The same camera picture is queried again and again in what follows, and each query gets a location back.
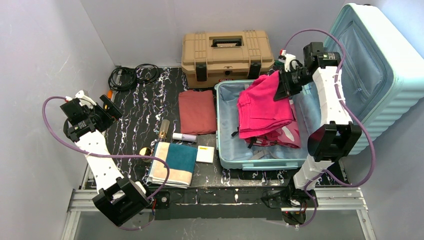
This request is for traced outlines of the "magenta shorts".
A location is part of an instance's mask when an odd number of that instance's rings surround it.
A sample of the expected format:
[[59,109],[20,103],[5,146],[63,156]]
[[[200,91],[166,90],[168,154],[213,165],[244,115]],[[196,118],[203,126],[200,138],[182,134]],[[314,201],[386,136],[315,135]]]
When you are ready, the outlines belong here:
[[241,139],[262,136],[295,121],[289,98],[274,100],[279,80],[279,71],[261,75],[240,92],[236,106]]

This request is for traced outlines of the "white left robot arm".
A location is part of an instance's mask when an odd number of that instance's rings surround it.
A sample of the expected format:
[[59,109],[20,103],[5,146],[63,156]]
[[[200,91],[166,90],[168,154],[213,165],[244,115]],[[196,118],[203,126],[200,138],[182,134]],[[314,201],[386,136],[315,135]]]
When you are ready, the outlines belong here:
[[97,190],[92,199],[95,207],[117,227],[150,207],[153,201],[148,199],[151,194],[148,187],[125,177],[110,157],[103,132],[122,116],[116,105],[104,109],[80,90],[74,97],[67,97],[60,108],[67,117],[65,136],[84,151],[93,173]]

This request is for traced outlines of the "rust red cloth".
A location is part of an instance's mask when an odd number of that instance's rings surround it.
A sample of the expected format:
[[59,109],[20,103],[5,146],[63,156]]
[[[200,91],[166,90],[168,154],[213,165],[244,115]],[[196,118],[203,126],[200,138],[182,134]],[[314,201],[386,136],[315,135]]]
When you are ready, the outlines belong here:
[[212,90],[187,90],[178,95],[180,132],[189,135],[217,131],[217,114]]

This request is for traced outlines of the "pink camouflage pants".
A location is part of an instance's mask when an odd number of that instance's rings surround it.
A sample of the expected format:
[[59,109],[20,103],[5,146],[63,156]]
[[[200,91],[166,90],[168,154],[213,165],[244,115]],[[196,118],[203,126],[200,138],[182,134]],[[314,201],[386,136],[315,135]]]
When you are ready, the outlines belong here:
[[231,136],[238,135],[246,142],[248,148],[283,146],[299,149],[301,147],[296,110],[291,99],[273,101],[267,109],[240,101],[236,106],[238,127]]

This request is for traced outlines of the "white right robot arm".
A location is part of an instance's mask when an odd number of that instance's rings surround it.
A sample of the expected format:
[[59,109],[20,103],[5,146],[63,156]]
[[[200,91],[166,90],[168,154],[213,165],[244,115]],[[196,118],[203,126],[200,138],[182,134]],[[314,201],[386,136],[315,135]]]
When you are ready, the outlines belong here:
[[278,74],[279,82],[274,101],[301,93],[303,87],[313,83],[317,90],[320,116],[319,126],[309,134],[305,162],[292,178],[295,189],[311,191],[319,175],[341,158],[347,156],[362,134],[362,130],[342,106],[342,85],[335,78],[341,63],[338,52],[325,51],[322,42],[311,42],[303,48],[304,63],[295,55],[280,52],[284,70]]

